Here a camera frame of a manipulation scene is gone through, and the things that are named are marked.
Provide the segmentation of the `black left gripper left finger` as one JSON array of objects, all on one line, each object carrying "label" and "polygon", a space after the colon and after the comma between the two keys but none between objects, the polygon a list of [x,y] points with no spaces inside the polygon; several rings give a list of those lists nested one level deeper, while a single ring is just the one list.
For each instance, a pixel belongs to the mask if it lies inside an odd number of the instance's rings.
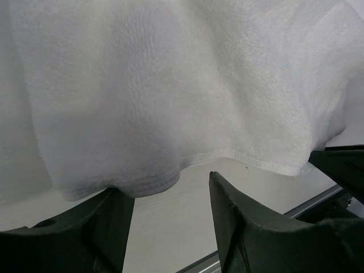
[{"label": "black left gripper left finger", "polygon": [[33,227],[1,232],[1,272],[122,272],[134,202],[109,188]]}]

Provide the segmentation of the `aluminium rail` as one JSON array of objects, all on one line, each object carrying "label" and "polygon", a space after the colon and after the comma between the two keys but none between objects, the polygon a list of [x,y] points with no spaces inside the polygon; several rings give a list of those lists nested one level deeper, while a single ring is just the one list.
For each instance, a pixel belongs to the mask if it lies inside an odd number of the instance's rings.
[{"label": "aluminium rail", "polygon": [[351,262],[334,233],[333,220],[312,224],[289,215],[305,202],[279,214],[231,186],[223,189],[226,185],[213,184],[214,208],[221,213],[226,206],[233,207],[228,227],[216,229],[218,250],[186,272],[298,272],[299,266],[327,271],[334,261],[329,254],[336,250],[339,267]]}]

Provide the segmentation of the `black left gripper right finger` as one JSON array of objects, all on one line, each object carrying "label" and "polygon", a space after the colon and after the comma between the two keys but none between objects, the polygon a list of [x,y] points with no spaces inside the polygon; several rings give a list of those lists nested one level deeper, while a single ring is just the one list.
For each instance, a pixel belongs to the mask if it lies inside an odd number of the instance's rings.
[{"label": "black left gripper right finger", "polygon": [[217,172],[210,202],[222,272],[363,272],[363,220],[316,224],[282,215]]}]

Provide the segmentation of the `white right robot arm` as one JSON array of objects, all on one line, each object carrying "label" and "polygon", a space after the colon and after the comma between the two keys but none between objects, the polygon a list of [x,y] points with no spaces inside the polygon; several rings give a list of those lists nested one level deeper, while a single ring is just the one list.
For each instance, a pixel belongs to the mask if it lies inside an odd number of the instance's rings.
[{"label": "white right robot arm", "polygon": [[312,224],[328,218],[363,218],[363,145],[314,151],[309,162],[336,185],[289,215]]}]

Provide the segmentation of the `white towel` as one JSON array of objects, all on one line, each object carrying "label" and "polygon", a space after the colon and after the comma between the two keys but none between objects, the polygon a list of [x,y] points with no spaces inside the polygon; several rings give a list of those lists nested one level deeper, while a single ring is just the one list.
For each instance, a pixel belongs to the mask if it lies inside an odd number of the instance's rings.
[{"label": "white towel", "polygon": [[2,1],[1,203],[218,158],[297,176],[362,73],[362,1]]}]

